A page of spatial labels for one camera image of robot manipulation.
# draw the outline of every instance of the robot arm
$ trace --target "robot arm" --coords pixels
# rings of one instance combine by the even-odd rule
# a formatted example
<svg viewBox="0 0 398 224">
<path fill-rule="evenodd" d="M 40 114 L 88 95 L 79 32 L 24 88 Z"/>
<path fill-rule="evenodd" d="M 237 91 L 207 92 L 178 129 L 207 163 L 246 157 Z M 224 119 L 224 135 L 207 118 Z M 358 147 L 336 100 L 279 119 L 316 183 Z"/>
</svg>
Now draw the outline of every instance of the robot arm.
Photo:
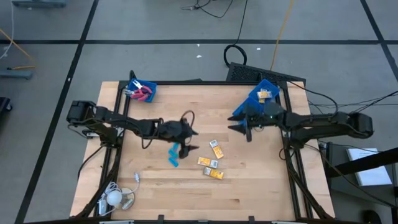
<svg viewBox="0 0 398 224">
<path fill-rule="evenodd" d="M 289 143 L 297 148 L 303 148 L 310 139 L 342 135 L 365 139 L 373 134 L 372 118 L 362 113 L 299 115 L 286 111 L 276 103 L 269 103 L 264 111 L 264 114 L 259 114 L 247 106 L 240 115 L 228 118 L 243 123 L 229 128 L 245 134 L 251 141 L 251 128 L 278 126 L 290 134 Z"/>
<path fill-rule="evenodd" d="M 136 136 L 148 140 L 162 140 L 181 144 L 179 156 L 181 159 L 188 156 L 189 151 L 197 149 L 196 146 L 186 146 L 186 138 L 197 135 L 188 124 L 186 118 L 180 121 L 163 122 L 159 119 L 134 119 L 115 113 L 102 106 L 96 106 L 91 101 L 73 101 L 69 109 L 67 121 L 70 126 L 84 126 L 98 134 L 101 144 L 117 146 L 118 130 L 115 127 L 132 131 Z"/>
</svg>

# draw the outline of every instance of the blue container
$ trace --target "blue container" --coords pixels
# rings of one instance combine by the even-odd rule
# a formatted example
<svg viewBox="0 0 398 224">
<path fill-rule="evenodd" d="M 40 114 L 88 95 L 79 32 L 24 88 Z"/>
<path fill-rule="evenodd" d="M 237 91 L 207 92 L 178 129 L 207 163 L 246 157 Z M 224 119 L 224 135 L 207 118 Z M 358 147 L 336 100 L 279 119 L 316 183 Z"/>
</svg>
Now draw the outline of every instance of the blue container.
<svg viewBox="0 0 398 224">
<path fill-rule="evenodd" d="M 265 103 L 269 103 L 272 101 L 275 96 L 279 94 L 279 89 L 268 80 L 262 80 L 254 89 L 249 93 L 249 97 L 232 113 L 232 115 L 236 116 L 240 114 L 243 110 L 243 107 L 246 103 L 249 103 L 253 108 L 258 111 L 258 113 L 264 112 L 264 105 L 259 103 L 259 97 L 257 96 L 257 92 L 261 91 L 261 89 L 265 89 L 272 93 L 272 98 L 268 98 L 265 100 Z"/>
<path fill-rule="evenodd" d="M 152 83 L 152 82 L 148 82 L 148 81 L 144 81 L 144 80 L 139 80 L 136 78 L 133 78 L 130 83 L 129 86 L 127 87 L 128 90 L 137 90 L 138 88 L 135 86 L 135 84 L 133 84 L 133 81 L 137 80 L 141 85 L 144 86 L 148 86 L 150 88 L 150 90 L 152 90 L 152 94 L 150 95 L 150 97 L 148 97 L 146 100 L 144 100 L 147 103 L 152 102 L 152 100 L 154 99 L 155 93 L 156 93 L 156 83 Z"/>
<path fill-rule="evenodd" d="M 251 105 L 258 113 L 262 113 L 264 111 L 264 105 L 260 104 L 258 100 L 256 101 L 255 99 L 248 97 L 241 105 L 239 105 L 239 107 L 232 113 L 232 115 L 239 115 L 242 112 L 246 103 Z"/>
</svg>

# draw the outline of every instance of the white cable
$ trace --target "white cable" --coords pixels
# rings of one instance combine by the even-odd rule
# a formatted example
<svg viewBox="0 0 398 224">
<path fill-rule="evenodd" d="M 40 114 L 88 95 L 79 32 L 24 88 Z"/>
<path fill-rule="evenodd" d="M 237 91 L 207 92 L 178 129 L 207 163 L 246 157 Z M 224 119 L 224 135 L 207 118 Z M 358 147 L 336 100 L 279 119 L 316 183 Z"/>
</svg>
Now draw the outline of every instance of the white cable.
<svg viewBox="0 0 398 224">
<path fill-rule="evenodd" d="M 107 215 L 107 214 L 109 214 L 109 213 L 111 213 L 111 212 L 114 212 L 116 210 L 116 208 L 115 207 L 113 207 L 113 209 L 112 210 L 110 210 L 110 211 L 108 211 L 108 212 L 105 212 L 104 214 L 102 214 L 101 216 L 105 216 L 105 215 Z"/>
<path fill-rule="evenodd" d="M 138 175 L 138 173 L 134 173 L 134 178 L 135 178 L 135 180 L 136 180 L 136 182 L 137 182 L 137 186 L 136 186 L 136 188 L 134 189 L 134 190 L 131 190 L 130 192 L 128 192 L 128 193 L 123 193 L 122 192 L 122 194 L 124 194 L 124 195 L 129 195 L 129 194 L 132 194 L 132 193 L 134 193 L 136 190 L 138 190 L 138 187 L 139 187 L 139 175 Z"/>
<path fill-rule="evenodd" d="M 134 190 L 131 190 L 131 191 L 128 192 L 128 193 L 123 193 L 123 191 L 119 188 L 119 186 L 117 185 L 117 183 L 115 183 L 115 182 L 110 182 L 110 183 L 108 184 L 108 186 L 106 187 L 104 193 L 102 194 L 100 200 L 104 200 L 104 199 L 105 199 L 105 196 L 109 195 L 111 192 L 113 192 L 113 191 L 115 191 L 115 190 L 117 190 L 118 192 L 121 192 L 123 195 L 129 195 L 129 194 L 134 193 L 136 190 L 138 190 L 138 187 L 139 187 L 139 175 L 138 175 L 138 173 L 134 173 L 134 178 L 135 178 L 135 180 L 136 180 L 136 182 L 137 182 L 137 186 L 136 186 L 136 188 L 135 188 Z M 105 213 L 102 214 L 101 216 L 105 216 L 105 215 L 107 215 L 107 214 L 109 214 L 109 213 L 111 213 L 111 212 L 113 212 L 113 211 L 115 211 L 115 210 L 116 210 L 116 207 L 113 207 L 112 210 L 110 210 L 110 211 L 108 211 L 108 212 L 105 212 Z"/>
<path fill-rule="evenodd" d="M 12 4 L 12 0 L 10 0 L 11 4 L 11 40 L 14 41 L 14 5 Z M 4 51 L 3 55 L 0 57 L 0 60 L 7 55 L 8 50 L 12 46 L 12 41 L 10 41 L 10 44 L 8 45 L 7 49 Z"/>
</svg>

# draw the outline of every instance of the small box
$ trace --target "small box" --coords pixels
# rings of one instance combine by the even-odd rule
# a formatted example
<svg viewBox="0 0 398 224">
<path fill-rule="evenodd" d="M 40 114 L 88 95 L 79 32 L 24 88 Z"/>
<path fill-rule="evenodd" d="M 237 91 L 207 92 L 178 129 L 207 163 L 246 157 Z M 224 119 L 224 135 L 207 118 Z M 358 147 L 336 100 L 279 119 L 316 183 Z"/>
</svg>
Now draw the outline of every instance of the small box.
<svg viewBox="0 0 398 224">
<path fill-rule="evenodd" d="M 224 172 L 216 170 L 216 169 L 212 169 L 209 167 L 205 167 L 205 169 L 203 170 L 203 175 L 208 175 L 210 177 L 214 177 L 216 179 L 222 180 L 223 176 L 224 176 Z"/>
<path fill-rule="evenodd" d="M 272 98 L 272 93 L 270 91 L 263 91 L 264 89 L 261 89 L 261 91 L 257 92 L 257 96 L 259 97 L 259 99 L 268 99 L 268 98 Z"/>
<path fill-rule="evenodd" d="M 213 160 L 213 159 L 207 159 L 207 158 L 204 158 L 204 157 L 199 157 L 198 164 L 202 165 L 202 166 L 208 166 L 208 167 L 212 167 L 212 168 L 217 168 L 218 161 Z"/>
<path fill-rule="evenodd" d="M 221 159 L 222 157 L 224 157 L 223 151 L 221 150 L 220 145 L 218 145 L 217 140 L 212 140 L 210 142 L 210 146 L 214 151 L 214 154 L 216 154 L 217 159 Z"/>
</svg>

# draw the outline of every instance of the wooden table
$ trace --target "wooden table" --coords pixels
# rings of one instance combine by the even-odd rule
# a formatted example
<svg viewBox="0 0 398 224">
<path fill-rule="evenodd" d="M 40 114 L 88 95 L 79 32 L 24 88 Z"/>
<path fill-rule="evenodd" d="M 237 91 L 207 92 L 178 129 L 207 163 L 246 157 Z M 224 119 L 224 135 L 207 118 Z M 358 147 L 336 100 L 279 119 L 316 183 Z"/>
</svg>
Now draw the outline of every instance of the wooden table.
<svg viewBox="0 0 398 224">
<path fill-rule="evenodd" d="M 118 82 L 103 82 L 99 106 L 113 109 L 117 86 Z M 129 116 L 135 119 L 178 120 L 184 111 L 193 110 L 193 128 L 199 135 L 191 144 L 200 148 L 179 160 L 180 165 L 175 168 L 168 161 L 172 143 L 153 141 L 148 149 L 142 149 L 141 139 L 126 131 L 118 184 L 133 189 L 134 172 L 140 174 L 141 182 L 132 208 L 113 212 L 112 219 L 156 220 L 163 214 L 166 220 L 247 220 L 250 215 L 256 220 L 295 220 L 286 163 L 278 156 L 282 148 L 279 128 L 253 131 L 252 142 L 227 128 L 232 124 L 227 118 L 252 89 L 253 86 L 158 85 L 152 103 L 131 101 Z M 289 95 L 294 112 L 310 113 L 304 90 L 289 84 Z M 214 139 L 225 154 L 218 164 L 224 172 L 223 180 L 203 175 L 203 166 L 197 165 L 199 156 L 215 159 L 209 145 Z M 318 147 L 315 140 L 308 143 Z M 99 144 L 99 139 L 90 139 L 85 158 Z M 82 170 L 71 215 L 80 212 L 97 190 L 104 152 Z M 334 216 L 319 153 L 310 148 L 301 152 L 308 189 Z M 299 200 L 304 217 L 301 194 Z"/>
</svg>

